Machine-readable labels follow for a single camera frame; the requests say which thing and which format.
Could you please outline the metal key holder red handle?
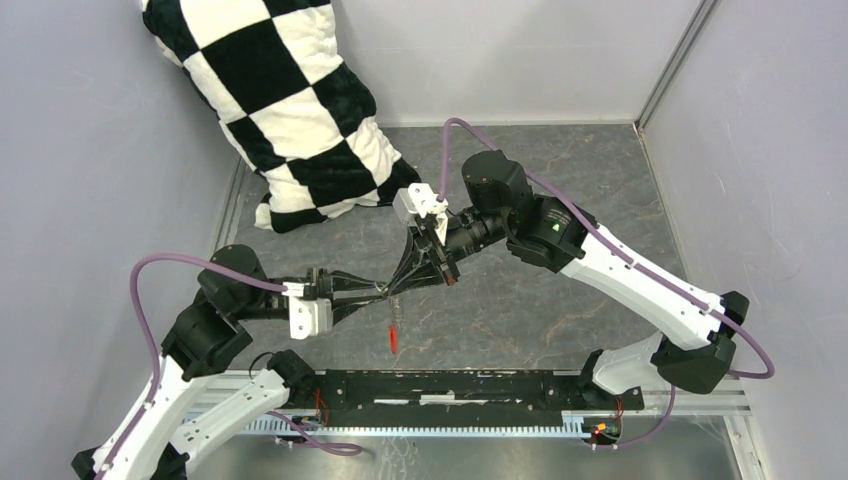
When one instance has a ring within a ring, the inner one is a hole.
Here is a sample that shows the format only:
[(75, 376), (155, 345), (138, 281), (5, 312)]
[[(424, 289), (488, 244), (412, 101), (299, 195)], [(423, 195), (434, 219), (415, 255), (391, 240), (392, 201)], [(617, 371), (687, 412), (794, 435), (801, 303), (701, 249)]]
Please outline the metal key holder red handle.
[(391, 319), (388, 326), (389, 348), (393, 355), (399, 352), (399, 333), (404, 320), (403, 299), (394, 295), (389, 299)]

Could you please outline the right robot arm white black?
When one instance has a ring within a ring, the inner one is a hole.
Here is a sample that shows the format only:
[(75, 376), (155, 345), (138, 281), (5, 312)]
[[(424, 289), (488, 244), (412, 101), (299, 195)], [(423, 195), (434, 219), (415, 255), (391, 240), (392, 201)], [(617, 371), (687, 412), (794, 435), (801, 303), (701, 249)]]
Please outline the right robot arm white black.
[(659, 268), (586, 211), (535, 193), (523, 166), (501, 151), (471, 156), (461, 174), (471, 204), (454, 215), (425, 183), (397, 192), (408, 237), (387, 295), (452, 285), (461, 260), (504, 242), (522, 262), (589, 285), (655, 328), (645, 340), (590, 355), (577, 382), (585, 405), (602, 408), (636, 387), (708, 394), (728, 374), (734, 330), (749, 306), (744, 295), (714, 294)]

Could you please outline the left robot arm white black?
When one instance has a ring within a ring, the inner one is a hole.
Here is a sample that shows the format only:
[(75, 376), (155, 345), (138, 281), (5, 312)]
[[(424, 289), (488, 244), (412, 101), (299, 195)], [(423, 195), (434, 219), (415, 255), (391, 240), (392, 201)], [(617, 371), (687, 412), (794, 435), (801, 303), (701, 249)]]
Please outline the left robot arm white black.
[[(154, 262), (199, 268), (199, 291), (161, 342), (144, 313), (139, 277)], [(284, 405), (320, 399), (314, 371), (292, 351), (271, 355), (241, 390), (191, 422), (195, 401), (252, 342), (245, 320), (282, 319), (297, 339), (328, 331), (361, 307), (383, 300), (382, 284), (318, 268), (304, 277), (268, 277), (256, 253), (228, 245), (204, 260), (159, 253), (139, 260), (130, 274), (131, 301), (152, 360), (144, 390), (101, 446), (72, 460), (80, 479), (185, 479), (244, 427)]]

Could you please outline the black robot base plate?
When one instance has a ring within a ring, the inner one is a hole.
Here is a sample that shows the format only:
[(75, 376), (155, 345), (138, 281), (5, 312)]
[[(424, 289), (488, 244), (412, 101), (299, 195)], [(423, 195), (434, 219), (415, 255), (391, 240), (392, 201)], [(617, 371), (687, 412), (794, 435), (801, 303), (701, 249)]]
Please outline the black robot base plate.
[(287, 407), (332, 427), (546, 427), (564, 412), (644, 408), (642, 391), (614, 396), (557, 370), (326, 370), (301, 381)]

